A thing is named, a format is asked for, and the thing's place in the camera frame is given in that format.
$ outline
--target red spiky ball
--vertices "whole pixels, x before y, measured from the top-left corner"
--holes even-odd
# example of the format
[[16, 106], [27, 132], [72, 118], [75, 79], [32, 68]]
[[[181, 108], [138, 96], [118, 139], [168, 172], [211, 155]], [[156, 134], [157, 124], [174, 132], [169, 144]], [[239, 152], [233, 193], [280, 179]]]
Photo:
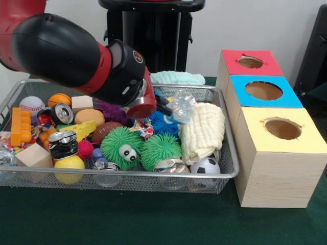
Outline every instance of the red spiky ball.
[[83, 139], [78, 143], [78, 154], [83, 161], [91, 158], [92, 152], [94, 151], [93, 145], [87, 140]]

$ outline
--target googly eyes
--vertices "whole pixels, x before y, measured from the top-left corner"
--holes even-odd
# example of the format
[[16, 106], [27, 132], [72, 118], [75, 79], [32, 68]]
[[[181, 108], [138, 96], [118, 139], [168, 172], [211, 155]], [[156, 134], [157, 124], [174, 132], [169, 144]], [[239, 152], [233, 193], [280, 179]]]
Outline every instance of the googly eyes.
[[128, 144], [124, 144], [119, 148], [119, 155], [128, 162], [136, 159], [136, 151]]

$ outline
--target red square lid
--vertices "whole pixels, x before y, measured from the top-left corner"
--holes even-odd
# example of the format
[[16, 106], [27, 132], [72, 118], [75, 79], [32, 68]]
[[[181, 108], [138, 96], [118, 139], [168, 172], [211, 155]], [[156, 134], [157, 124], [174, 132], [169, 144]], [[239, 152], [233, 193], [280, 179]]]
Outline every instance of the red square lid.
[[271, 51], [222, 50], [230, 75], [283, 76]]

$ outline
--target white wall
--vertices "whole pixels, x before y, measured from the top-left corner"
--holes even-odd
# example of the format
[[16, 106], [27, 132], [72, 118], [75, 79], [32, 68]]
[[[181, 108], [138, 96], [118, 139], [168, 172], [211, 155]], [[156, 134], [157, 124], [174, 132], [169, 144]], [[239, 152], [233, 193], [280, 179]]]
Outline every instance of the white wall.
[[[323, 0], [206, 0], [193, 13], [187, 70], [215, 77], [221, 49], [272, 50], [294, 84]], [[46, 11], [70, 19], [102, 42], [106, 10], [96, 0], [50, 0]], [[0, 100], [28, 75], [0, 67]]]
[[323, 0], [206, 0], [193, 14], [187, 70], [216, 76], [221, 49], [271, 50], [294, 85]]

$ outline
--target white towel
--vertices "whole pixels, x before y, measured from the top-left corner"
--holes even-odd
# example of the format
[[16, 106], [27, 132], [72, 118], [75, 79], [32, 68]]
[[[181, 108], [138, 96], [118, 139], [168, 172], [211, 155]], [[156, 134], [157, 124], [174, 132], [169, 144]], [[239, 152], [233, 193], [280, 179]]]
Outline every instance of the white towel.
[[191, 74], [188, 72], [178, 71], [161, 71], [151, 73], [151, 81], [154, 84], [184, 84], [184, 85], [204, 85], [203, 75]]
[[182, 159], [191, 165], [220, 150], [225, 133], [225, 116], [220, 107], [198, 103], [190, 122], [179, 126]]

